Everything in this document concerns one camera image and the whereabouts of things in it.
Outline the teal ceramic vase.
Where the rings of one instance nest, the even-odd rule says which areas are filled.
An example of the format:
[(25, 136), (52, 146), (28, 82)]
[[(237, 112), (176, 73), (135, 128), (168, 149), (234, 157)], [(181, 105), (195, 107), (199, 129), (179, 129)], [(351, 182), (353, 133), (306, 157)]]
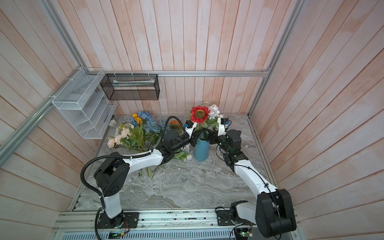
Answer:
[(198, 139), (194, 147), (194, 158), (199, 161), (205, 161), (209, 156), (210, 143), (206, 140)]

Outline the lilac white flower bunch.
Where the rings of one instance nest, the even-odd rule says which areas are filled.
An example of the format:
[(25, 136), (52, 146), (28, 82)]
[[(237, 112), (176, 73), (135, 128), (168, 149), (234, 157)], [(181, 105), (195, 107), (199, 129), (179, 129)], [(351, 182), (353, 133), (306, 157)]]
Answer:
[(205, 128), (219, 128), (219, 118), (223, 118), (224, 116), (221, 114), (219, 107), (217, 105), (209, 106), (209, 114), (208, 118), (205, 120), (204, 127)]

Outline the red gerbera flower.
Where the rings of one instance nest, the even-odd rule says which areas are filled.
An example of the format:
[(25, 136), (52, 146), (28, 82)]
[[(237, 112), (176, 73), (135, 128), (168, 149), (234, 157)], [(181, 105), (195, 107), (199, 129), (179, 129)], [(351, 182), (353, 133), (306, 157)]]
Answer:
[(210, 110), (206, 106), (195, 106), (191, 110), (191, 121), (196, 124), (193, 133), (199, 134), (199, 138), (203, 141), (208, 140)]

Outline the dusty blue rose bunch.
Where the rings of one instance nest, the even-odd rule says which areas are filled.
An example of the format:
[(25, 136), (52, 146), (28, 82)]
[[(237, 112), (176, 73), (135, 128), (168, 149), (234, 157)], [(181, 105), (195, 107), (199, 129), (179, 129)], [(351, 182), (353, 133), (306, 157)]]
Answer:
[(170, 129), (170, 126), (163, 120), (155, 121), (155, 120), (147, 120), (145, 124), (145, 131), (146, 133), (162, 133), (166, 132)]

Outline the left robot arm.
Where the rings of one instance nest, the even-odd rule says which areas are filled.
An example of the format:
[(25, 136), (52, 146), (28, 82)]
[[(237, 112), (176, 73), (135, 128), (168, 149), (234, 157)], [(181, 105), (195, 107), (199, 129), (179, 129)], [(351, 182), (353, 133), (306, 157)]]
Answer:
[(169, 130), (152, 150), (144, 153), (123, 156), (118, 153), (101, 156), (105, 161), (95, 171), (97, 187), (90, 187), (96, 192), (102, 203), (103, 214), (96, 219), (96, 227), (120, 228), (126, 223), (126, 217), (120, 202), (120, 190), (129, 174), (138, 170), (168, 163), (176, 152), (190, 144), (194, 146), (202, 130), (187, 130), (184, 135)]

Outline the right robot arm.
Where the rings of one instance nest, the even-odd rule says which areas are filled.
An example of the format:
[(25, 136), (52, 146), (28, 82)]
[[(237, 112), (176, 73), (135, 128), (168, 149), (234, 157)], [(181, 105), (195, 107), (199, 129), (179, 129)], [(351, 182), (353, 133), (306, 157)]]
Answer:
[(253, 166), (241, 150), (241, 131), (229, 130), (219, 135), (206, 130), (204, 136), (211, 145), (222, 151), (223, 160), (231, 170), (243, 179), (255, 195), (255, 205), (248, 201), (231, 204), (231, 220), (235, 223), (252, 223), (263, 237), (279, 237), (297, 229), (291, 195), (285, 189), (278, 189), (269, 183)]

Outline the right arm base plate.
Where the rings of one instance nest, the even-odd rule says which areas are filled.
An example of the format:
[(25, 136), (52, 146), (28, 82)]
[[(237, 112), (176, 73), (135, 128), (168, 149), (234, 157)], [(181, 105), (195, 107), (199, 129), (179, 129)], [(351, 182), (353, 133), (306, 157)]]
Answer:
[(237, 226), (240, 224), (251, 225), (250, 221), (241, 219), (234, 210), (225, 209), (224, 207), (215, 208), (217, 215), (217, 223), (219, 226)]

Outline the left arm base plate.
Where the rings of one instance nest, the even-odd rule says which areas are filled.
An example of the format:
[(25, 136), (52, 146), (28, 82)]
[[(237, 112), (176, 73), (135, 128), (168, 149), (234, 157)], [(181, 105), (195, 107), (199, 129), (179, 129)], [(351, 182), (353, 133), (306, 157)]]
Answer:
[(102, 212), (95, 223), (98, 229), (134, 229), (138, 225), (139, 215), (139, 212), (121, 212), (110, 219), (106, 213)]

